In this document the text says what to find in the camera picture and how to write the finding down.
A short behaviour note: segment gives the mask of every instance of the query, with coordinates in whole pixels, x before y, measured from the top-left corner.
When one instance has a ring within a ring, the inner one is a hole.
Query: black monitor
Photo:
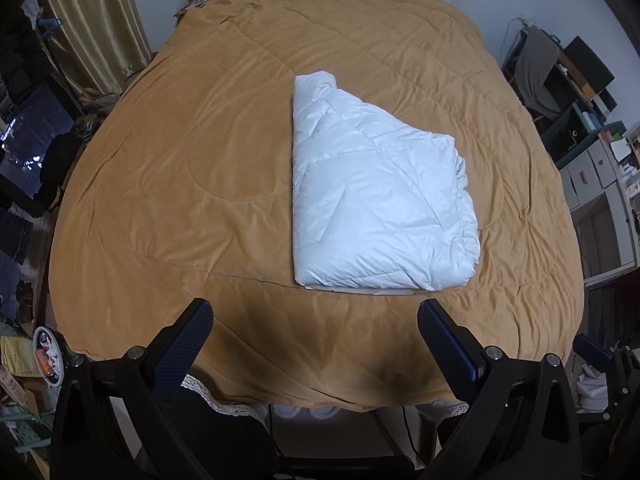
[[[580,36],[569,43],[564,49],[565,55],[584,76],[596,94],[602,92],[614,79],[613,74],[601,62],[593,50],[584,43]]]

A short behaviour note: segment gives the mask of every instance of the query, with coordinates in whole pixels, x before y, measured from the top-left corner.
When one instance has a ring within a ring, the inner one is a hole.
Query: bolt
[[[127,357],[135,361],[140,359],[145,354],[145,349],[142,346],[133,346],[127,351]]]
[[[82,354],[74,355],[69,362],[73,368],[78,368],[82,363],[84,363],[84,356]]]
[[[488,346],[484,349],[484,353],[494,361],[497,361],[502,357],[502,350],[500,350],[497,346]]]
[[[546,362],[552,365],[553,367],[556,367],[562,364],[562,361],[556,354],[547,354]]]

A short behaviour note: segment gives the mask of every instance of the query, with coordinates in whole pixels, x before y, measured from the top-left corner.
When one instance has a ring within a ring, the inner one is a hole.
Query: bed
[[[481,241],[463,287],[305,290],[291,247],[294,77],[455,138]],[[350,410],[451,393],[417,330],[437,298],[485,345],[568,356],[580,258],[561,181],[476,26],[439,0],[212,0],[191,10],[81,157],[50,263],[59,330],[116,358],[191,298],[214,308],[196,366],[217,398]]]

